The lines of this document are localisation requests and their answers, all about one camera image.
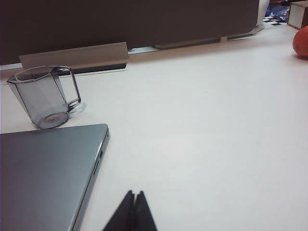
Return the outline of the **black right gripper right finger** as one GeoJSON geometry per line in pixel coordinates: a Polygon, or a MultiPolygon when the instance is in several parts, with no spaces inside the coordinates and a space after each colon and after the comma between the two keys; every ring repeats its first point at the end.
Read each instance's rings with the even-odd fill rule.
{"type": "Polygon", "coordinates": [[[134,201],[132,230],[157,231],[154,218],[143,191],[140,191],[134,201]]]}

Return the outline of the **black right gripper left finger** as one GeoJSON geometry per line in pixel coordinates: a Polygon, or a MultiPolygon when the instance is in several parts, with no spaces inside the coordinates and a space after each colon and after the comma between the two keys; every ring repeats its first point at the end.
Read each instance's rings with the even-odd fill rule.
{"type": "Polygon", "coordinates": [[[105,225],[103,231],[129,231],[131,229],[131,211],[134,205],[134,193],[129,190],[105,225]]]}

